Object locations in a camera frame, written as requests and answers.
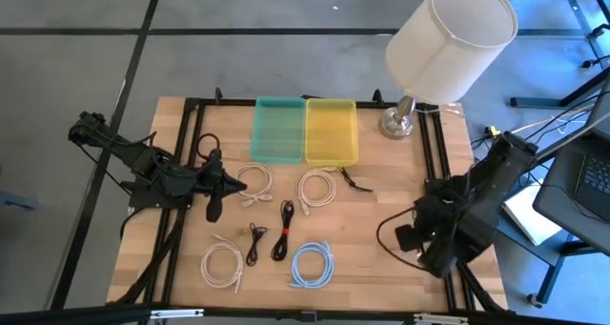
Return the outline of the yellow plastic bin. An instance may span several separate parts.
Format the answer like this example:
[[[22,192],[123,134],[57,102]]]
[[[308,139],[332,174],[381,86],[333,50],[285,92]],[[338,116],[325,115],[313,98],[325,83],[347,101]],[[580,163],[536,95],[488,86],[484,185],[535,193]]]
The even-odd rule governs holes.
[[[356,101],[306,101],[305,160],[314,167],[349,167],[359,159]]]

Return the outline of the black metal floor stand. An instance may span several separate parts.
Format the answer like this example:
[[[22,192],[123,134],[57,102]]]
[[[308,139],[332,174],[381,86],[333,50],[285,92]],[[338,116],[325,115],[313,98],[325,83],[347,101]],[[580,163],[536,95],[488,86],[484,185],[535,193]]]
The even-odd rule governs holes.
[[[593,58],[585,59],[580,68],[590,71],[601,68],[601,71],[559,99],[548,97],[511,97],[509,105],[514,108],[530,109],[567,109],[578,100],[603,88],[610,78],[610,0],[566,0],[579,23],[578,30],[520,30],[525,36],[555,36],[584,39],[594,53]]]

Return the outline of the white book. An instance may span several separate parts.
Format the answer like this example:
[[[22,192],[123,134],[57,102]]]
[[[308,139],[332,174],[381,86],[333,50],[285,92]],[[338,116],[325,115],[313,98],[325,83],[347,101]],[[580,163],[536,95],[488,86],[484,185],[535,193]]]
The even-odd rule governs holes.
[[[541,182],[528,184],[509,197],[502,205],[502,209],[535,246],[542,244],[562,230],[562,227],[533,208],[540,184]]]

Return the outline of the table lamp with white shade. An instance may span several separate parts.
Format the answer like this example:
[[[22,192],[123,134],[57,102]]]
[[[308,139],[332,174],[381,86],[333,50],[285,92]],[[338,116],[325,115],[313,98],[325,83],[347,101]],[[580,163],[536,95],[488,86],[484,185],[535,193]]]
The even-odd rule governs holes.
[[[385,50],[403,97],[381,115],[381,132],[402,139],[411,133],[416,103],[458,101],[518,31],[508,0],[424,0]]]

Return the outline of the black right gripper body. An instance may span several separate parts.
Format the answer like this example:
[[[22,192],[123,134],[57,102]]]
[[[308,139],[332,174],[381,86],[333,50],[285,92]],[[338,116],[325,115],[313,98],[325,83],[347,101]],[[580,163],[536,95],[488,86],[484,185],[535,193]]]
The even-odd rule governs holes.
[[[417,219],[414,228],[416,248],[420,252],[418,263],[435,277],[443,278],[456,262],[454,235],[456,221],[424,222]]]

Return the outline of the silver metal bracket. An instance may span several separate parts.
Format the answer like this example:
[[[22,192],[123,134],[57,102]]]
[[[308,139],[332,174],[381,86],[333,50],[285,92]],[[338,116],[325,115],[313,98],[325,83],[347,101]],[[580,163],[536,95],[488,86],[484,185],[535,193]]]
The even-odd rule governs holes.
[[[204,315],[203,309],[167,309],[152,310],[150,319],[170,319],[184,317],[200,317]]]
[[[467,317],[415,314],[410,325],[469,325]]]

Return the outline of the black aluminium table frame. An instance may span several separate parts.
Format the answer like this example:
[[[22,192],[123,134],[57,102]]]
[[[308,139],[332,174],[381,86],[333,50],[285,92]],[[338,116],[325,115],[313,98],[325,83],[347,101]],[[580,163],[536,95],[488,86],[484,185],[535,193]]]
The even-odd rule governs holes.
[[[194,150],[196,149],[195,135],[199,134],[202,128],[202,119],[205,107],[216,106],[246,106],[254,105],[253,99],[223,99],[220,89],[216,89],[216,98],[184,98],[182,101],[183,110],[181,113],[180,127],[176,139],[176,155],[182,153],[187,126],[190,122],[192,112],[196,112],[196,120],[193,133],[193,142],[189,153],[189,163],[194,162]],[[150,274],[156,274],[158,266],[165,259],[165,255],[174,247],[177,248],[177,241],[181,237],[183,225],[176,223],[172,231],[168,234],[170,239],[165,238],[165,242],[155,244],[152,261],[150,264]],[[454,287],[446,288],[446,297],[449,300],[449,311],[445,313],[432,313],[432,315],[452,315],[467,317],[469,325],[599,325],[577,321],[568,321],[554,318],[541,318],[533,316],[516,315],[512,311],[499,310],[493,312],[476,311],[471,309],[456,308]],[[131,301],[111,302],[103,306],[87,308],[60,308],[46,311],[36,311],[28,313],[4,314],[0,315],[0,325],[122,325],[133,322],[165,321],[168,319],[150,319],[152,310],[167,309],[203,309],[204,316],[208,317],[246,317],[246,318],[274,318],[276,320],[292,319],[298,320],[299,313],[303,310],[289,309],[235,309],[217,307],[181,307],[171,306],[161,302],[133,303]],[[371,321],[403,321],[410,325],[415,314],[429,314],[425,312],[348,312],[348,311],[317,311],[318,321],[320,320],[371,320]]]

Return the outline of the grey rolling cart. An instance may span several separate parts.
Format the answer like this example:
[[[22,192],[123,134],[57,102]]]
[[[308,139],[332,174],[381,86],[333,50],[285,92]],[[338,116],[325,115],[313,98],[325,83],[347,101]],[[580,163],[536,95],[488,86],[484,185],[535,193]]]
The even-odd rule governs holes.
[[[536,246],[506,212],[499,216],[498,232],[548,265],[538,292],[526,296],[539,309],[548,302],[565,257],[597,253],[610,256],[610,220],[586,207],[595,195],[587,192],[582,201],[575,198],[586,158],[590,155],[610,158],[610,142],[586,134],[560,143],[563,146],[549,154],[553,164],[530,203],[536,212],[559,225],[560,231]]]

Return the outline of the dark laptop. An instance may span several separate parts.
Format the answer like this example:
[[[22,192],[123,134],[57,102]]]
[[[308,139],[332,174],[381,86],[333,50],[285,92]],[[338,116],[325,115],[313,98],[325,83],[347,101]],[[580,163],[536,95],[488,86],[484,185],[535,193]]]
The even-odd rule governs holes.
[[[584,151],[574,197],[610,223],[610,76],[587,125],[592,128],[579,138]]]

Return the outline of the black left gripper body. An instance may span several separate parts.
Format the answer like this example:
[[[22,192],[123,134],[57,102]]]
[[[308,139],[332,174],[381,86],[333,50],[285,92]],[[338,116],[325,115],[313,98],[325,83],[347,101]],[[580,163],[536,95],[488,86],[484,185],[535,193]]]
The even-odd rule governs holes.
[[[212,149],[209,159],[205,165],[205,184],[211,189],[209,192],[209,203],[206,208],[206,219],[215,223],[222,213],[222,175],[223,165],[221,162],[221,150]]]

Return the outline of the teal plastic bin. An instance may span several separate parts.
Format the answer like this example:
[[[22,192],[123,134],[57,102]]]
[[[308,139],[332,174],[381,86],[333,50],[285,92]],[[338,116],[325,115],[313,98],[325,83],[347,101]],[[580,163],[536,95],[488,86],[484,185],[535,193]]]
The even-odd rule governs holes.
[[[252,160],[298,164],[303,157],[305,100],[298,97],[258,96],[250,146]]]

